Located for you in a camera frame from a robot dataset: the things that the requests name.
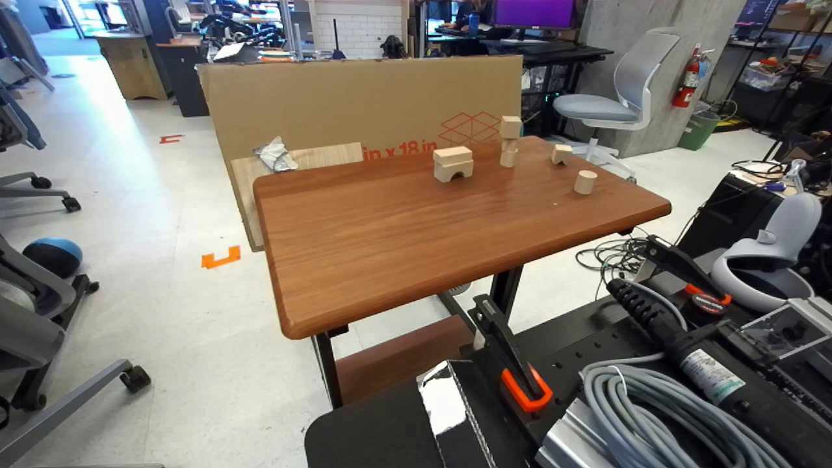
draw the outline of white floor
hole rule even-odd
[[[76,78],[55,80],[55,93],[31,84],[21,100],[48,148],[11,148],[0,161],[2,171],[51,177],[83,212],[0,201],[0,227],[15,247],[76,239],[100,291],[80,307],[47,396],[57,402],[122,357],[142,365],[154,387],[129,402],[112,385],[18,465],[304,465],[304,429],[327,399],[310,344],[277,330],[264,259],[246,249],[211,121],[181,121],[168,101],[125,104],[100,58],[48,64]],[[626,160],[642,188],[672,203],[642,229],[672,239],[728,164],[766,147],[744,130],[702,151]],[[239,262],[200,268],[200,255],[228,244],[241,244]],[[511,329],[589,303],[596,283],[571,252],[527,266]],[[437,317],[440,304],[423,299],[354,325],[334,350],[355,351]]]

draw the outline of red fire extinguisher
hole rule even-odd
[[[702,56],[698,49],[693,49],[691,60],[684,67],[680,84],[672,93],[672,106],[684,109],[691,104],[691,96],[696,93],[696,87],[698,87],[698,64],[702,64]]]

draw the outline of wooden desk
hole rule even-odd
[[[312,339],[340,405],[330,333],[389,307],[493,277],[506,291],[527,260],[666,216],[671,203],[598,170],[596,196],[571,194],[577,170],[523,142],[516,168],[477,153],[471,181],[440,186],[427,160],[382,160],[255,183],[280,330]]]
[[[125,100],[165,100],[154,47],[139,35],[99,35],[100,56]]]

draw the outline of small wooden block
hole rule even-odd
[[[515,114],[503,114],[498,122],[498,136],[501,138],[519,138],[523,136],[523,121]]]
[[[516,161],[516,142],[515,138],[501,138],[501,153],[498,153],[498,168],[515,168]]]
[[[451,177],[463,175],[464,181],[472,177],[472,161],[451,161],[451,164],[433,164],[433,177],[447,186]]]
[[[577,196],[592,196],[596,181],[598,181],[596,171],[588,171],[588,170],[577,171],[574,194],[577,194]]]
[[[463,161],[471,160],[471,148],[468,147],[450,147],[450,148],[437,148],[433,151],[433,161]]]
[[[551,161],[553,161],[553,164],[564,168],[570,160],[574,160],[571,147],[553,147],[553,148],[551,148]]]

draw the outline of cardboard box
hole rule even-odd
[[[498,147],[501,114],[519,114],[519,58],[200,66],[200,84],[252,249],[255,151],[362,144],[363,161]]]

